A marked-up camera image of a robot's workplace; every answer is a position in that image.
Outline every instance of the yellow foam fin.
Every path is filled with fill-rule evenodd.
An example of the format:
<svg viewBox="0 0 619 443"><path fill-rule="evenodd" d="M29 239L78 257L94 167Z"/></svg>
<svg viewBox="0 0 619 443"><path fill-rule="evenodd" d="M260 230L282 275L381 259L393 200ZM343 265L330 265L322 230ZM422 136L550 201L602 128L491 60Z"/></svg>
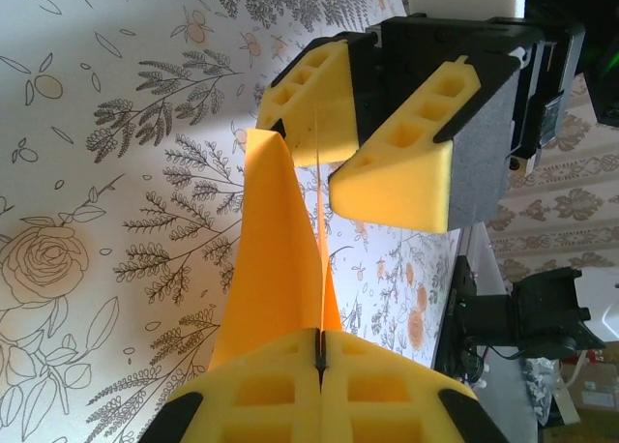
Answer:
<svg viewBox="0 0 619 443"><path fill-rule="evenodd" d="M339 317L338 299L333 285L333 274L331 272L331 262L327 265L324 290L324 312L322 314L322 328L324 330L341 331L341 318Z"/></svg>
<svg viewBox="0 0 619 443"><path fill-rule="evenodd" d="M275 87L264 91L256 126L282 122L297 166L345 161L359 148L348 44L330 42L309 51Z"/></svg>
<svg viewBox="0 0 619 443"><path fill-rule="evenodd" d="M462 442L439 392L465 385L345 332L327 332L320 443Z"/></svg>
<svg viewBox="0 0 619 443"><path fill-rule="evenodd" d="M320 328L321 260L278 133L249 130L241 242L209 369L301 328Z"/></svg>
<svg viewBox="0 0 619 443"><path fill-rule="evenodd" d="M318 211L318 222L316 226L318 227L318 253L320 254L320 329L324 329L324 320L325 320L325 283L327 278L327 267L329 266L329 247L327 245L327 232L325 226L325 208L324 208L324 199L322 197L322 178L320 175L320 148L318 146L318 135L315 135L315 147L316 147L316 181L317 181L317 198L316 198L316 209Z"/></svg>
<svg viewBox="0 0 619 443"><path fill-rule="evenodd" d="M169 400L204 397L182 443L319 443L315 338L294 332L176 389ZM176 416L166 424L179 425Z"/></svg>
<svg viewBox="0 0 619 443"><path fill-rule="evenodd" d="M333 210L356 221L445 232L454 143L433 138L480 88L464 59L443 63L331 176Z"/></svg>

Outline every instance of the leaf pattern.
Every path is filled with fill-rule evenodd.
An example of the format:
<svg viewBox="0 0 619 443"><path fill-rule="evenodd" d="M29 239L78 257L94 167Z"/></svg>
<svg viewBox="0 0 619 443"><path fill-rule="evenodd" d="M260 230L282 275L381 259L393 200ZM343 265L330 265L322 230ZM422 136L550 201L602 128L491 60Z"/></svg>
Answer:
<svg viewBox="0 0 619 443"><path fill-rule="evenodd" d="M0 198L0 305L14 293L21 297L0 316L7 385L0 390L0 440L134 443L170 393L208 366L226 293L234 289L248 127L265 87L312 38L362 30L387 15L376 0L54 1L58 6L13 0L0 24L12 35L23 7L41 30L36 45L0 58L7 87L16 89L3 92L0 195L12 211L2 212ZM152 19L137 18L148 15L137 10L150 10ZM110 14L117 27L103 19ZM66 45L83 50L61 51L53 27L77 18L85 33L67 34ZM335 18L338 27L327 24ZM170 40L179 25L190 37ZM239 49L239 33L255 39L251 61L248 49ZM52 79L62 85L60 99L45 95L58 90ZM30 115L19 117L24 103ZM37 162L24 159L35 151ZM312 201L327 187L302 173L309 219L317 222ZM407 235L324 212L337 284L359 291L354 307L342 299L346 328L429 361L411 348L398 315L405 292L424 277L429 283L435 251L424 248L423 266L402 242ZM27 247L40 250L29 263L44 255L67 269L63 285L46 285L41 298L6 290L4 256L21 248L30 235L24 232L62 236L63 245L38 247L37 237ZM378 276L381 259L389 280ZM407 263L415 268L413 285ZM363 281L353 264L363 267ZM383 290L390 292L387 305ZM381 314L374 336L370 321L378 310L386 320ZM428 302L427 312L439 310ZM86 413L80 396L90 400Z"/></svg>
<svg viewBox="0 0 619 443"><path fill-rule="evenodd" d="M563 152L573 151L590 130L591 124L568 113L563 122L563 129L545 148L547 150L558 148Z"/></svg>

